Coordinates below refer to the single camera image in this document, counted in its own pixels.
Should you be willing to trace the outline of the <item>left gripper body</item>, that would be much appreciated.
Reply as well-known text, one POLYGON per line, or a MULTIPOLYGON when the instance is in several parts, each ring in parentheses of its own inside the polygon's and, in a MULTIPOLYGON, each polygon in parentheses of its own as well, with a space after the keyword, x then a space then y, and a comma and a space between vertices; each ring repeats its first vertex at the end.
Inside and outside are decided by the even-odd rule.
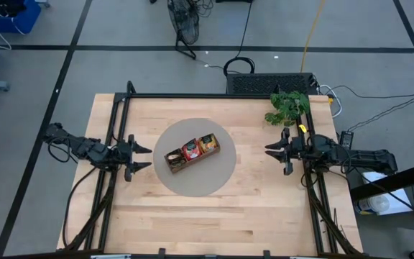
POLYGON ((117 150, 120 155, 121 164, 125 165, 125 171, 124 171, 124 180, 126 182, 132 181, 132 176, 134 175, 134 161, 133 161, 133 147, 134 147, 134 135, 129 135, 128 140, 120 141, 117 143, 117 150))

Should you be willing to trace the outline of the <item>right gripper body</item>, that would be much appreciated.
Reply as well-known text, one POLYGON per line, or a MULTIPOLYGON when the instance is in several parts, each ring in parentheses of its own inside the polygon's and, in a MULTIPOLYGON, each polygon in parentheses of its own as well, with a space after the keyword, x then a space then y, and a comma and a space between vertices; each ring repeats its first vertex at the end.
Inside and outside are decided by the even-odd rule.
POLYGON ((284 149, 285 168, 283 170, 285 176, 289 176, 293 172, 292 159, 301 160, 301 153, 305 149, 304 136, 291 137, 290 128, 285 127, 281 133, 281 143, 284 149))

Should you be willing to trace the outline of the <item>red strawberry tea packet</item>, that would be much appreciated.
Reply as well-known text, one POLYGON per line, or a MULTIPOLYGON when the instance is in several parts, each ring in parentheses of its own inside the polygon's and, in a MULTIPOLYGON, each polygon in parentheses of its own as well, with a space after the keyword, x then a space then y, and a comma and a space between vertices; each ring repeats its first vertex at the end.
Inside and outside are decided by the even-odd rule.
POLYGON ((184 144, 184 146, 182 146, 182 151, 187 161, 196 159, 197 157, 202 155, 202 150, 196 138, 184 144))

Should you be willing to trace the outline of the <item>yellow mango tea packet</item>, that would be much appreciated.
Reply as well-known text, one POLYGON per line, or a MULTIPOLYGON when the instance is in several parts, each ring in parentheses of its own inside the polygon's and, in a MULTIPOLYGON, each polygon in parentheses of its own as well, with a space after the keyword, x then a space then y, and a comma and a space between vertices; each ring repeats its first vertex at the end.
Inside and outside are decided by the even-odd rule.
POLYGON ((198 139, 198 144, 202 153, 209 153, 218 147, 216 137, 214 134, 202 136, 198 139))

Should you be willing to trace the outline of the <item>green potted plant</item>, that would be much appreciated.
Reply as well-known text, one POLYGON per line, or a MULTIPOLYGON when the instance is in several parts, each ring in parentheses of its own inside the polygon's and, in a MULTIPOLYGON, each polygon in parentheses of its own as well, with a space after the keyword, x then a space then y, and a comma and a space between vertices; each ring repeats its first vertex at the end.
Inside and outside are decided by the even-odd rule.
POLYGON ((298 91, 271 94, 270 102, 276 112, 266 113, 264 119, 273 126, 281 124, 286 127, 293 126, 303 114, 310 110, 308 97, 298 91))

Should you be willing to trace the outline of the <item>black power adapter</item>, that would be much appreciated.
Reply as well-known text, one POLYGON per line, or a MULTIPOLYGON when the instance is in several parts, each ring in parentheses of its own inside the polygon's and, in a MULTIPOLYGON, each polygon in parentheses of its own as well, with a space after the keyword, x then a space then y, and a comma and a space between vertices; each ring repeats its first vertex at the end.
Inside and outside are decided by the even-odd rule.
POLYGON ((342 131, 339 144, 346 150, 350 150, 354 139, 354 133, 350 131, 342 131))

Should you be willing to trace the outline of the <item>round grey mat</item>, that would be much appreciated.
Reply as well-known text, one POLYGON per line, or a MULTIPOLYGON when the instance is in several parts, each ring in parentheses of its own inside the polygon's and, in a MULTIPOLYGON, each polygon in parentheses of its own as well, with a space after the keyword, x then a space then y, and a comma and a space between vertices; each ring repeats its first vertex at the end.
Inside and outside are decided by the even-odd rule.
POLYGON ((236 148, 229 133, 210 119, 182 119, 169 126, 158 139, 153 166, 159 180, 181 196, 207 196, 218 191, 232 176, 236 166, 236 148), (189 161, 173 173, 165 156, 190 140, 214 134, 219 151, 189 161))

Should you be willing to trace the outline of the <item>black computer tower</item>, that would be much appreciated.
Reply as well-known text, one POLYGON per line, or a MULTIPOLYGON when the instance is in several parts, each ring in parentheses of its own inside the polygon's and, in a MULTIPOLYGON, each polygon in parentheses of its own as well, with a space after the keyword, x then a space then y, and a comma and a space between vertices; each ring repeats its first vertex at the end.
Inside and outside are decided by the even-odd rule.
POLYGON ((316 95, 319 84, 312 73, 243 73, 227 76, 228 94, 270 95, 297 91, 316 95))

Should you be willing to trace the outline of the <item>white canister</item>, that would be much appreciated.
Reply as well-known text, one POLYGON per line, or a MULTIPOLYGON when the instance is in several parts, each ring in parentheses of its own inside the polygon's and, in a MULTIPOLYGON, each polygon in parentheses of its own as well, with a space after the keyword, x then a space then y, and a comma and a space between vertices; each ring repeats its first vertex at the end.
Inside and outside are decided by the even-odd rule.
POLYGON ((389 200, 383 196, 372 196, 354 202, 354 209, 361 215, 378 214, 385 212, 390 208, 389 200))

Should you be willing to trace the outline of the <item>white box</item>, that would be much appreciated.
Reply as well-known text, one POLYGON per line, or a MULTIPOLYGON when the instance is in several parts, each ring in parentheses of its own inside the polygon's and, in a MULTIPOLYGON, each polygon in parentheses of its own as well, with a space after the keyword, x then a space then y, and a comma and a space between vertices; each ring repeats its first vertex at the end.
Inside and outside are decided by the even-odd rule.
POLYGON ((384 193, 384 194, 379 194, 379 195, 383 195, 389 200, 390 208, 387 211, 380 212, 376 215, 383 216, 387 214, 398 214, 398 213, 412 211, 412 209, 410 208, 411 207, 410 200, 403 188, 393 191, 391 194, 384 193))

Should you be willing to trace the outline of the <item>black floor fan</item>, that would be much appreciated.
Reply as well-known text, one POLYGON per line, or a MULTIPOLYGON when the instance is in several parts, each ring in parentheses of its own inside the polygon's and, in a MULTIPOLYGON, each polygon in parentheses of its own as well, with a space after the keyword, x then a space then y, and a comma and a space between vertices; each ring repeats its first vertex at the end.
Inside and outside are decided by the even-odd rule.
POLYGON ((167 0, 167 9, 176 34, 175 50, 195 60, 196 54, 190 46, 199 36, 197 5, 193 0, 167 0))

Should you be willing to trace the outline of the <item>large blue plastic bin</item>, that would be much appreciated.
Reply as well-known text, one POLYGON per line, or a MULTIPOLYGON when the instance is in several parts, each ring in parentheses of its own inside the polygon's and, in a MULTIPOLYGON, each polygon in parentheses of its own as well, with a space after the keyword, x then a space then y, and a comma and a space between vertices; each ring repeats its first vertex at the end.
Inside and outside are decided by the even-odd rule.
POLYGON ((35 0, 9 0, 18 6, 25 6, 15 17, 0 16, 0 32, 29 34, 40 15, 41 7, 35 0))

